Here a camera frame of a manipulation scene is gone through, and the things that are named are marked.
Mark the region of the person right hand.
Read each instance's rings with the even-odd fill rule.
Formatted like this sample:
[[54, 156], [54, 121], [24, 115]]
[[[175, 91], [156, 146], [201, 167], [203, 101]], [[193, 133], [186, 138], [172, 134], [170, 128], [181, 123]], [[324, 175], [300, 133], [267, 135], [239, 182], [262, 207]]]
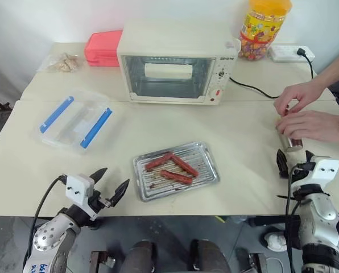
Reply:
[[326, 85], [318, 82], [316, 78], [308, 82], [288, 86], [275, 100], [275, 109], [281, 116], [297, 113], [316, 101], [325, 89]]

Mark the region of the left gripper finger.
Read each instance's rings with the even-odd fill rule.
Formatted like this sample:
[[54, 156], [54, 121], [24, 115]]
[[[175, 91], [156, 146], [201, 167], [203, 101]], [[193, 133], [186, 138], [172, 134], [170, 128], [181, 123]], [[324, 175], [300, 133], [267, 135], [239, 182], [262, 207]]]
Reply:
[[126, 193], [127, 187], [129, 185], [130, 179], [124, 181], [114, 192], [114, 195], [110, 198], [110, 206], [116, 206], [117, 203]]
[[101, 180], [107, 170], [107, 167], [101, 168], [89, 176], [93, 180], [94, 185], [96, 185]]

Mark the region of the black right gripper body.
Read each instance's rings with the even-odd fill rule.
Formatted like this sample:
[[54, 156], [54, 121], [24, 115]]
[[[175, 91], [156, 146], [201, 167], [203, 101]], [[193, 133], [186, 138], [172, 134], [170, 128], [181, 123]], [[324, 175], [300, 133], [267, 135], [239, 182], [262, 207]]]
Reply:
[[306, 178], [314, 168], [315, 162], [298, 163], [293, 166], [289, 174], [289, 185]]

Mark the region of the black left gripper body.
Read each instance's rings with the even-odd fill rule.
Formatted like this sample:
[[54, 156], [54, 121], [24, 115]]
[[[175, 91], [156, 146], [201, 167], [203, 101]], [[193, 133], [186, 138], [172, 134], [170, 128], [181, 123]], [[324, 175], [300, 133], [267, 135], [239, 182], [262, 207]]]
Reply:
[[92, 195], [88, 198], [88, 206], [88, 215], [91, 217], [97, 217], [103, 208], [110, 208], [113, 205], [109, 199], [101, 197], [100, 191], [94, 189]]

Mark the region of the person left hand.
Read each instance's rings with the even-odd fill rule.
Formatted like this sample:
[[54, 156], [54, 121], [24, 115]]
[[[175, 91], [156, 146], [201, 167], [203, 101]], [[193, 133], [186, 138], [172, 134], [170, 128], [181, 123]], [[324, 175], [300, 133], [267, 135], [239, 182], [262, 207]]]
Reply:
[[287, 114], [277, 121], [276, 129], [292, 139], [339, 142], [339, 115], [319, 111]]

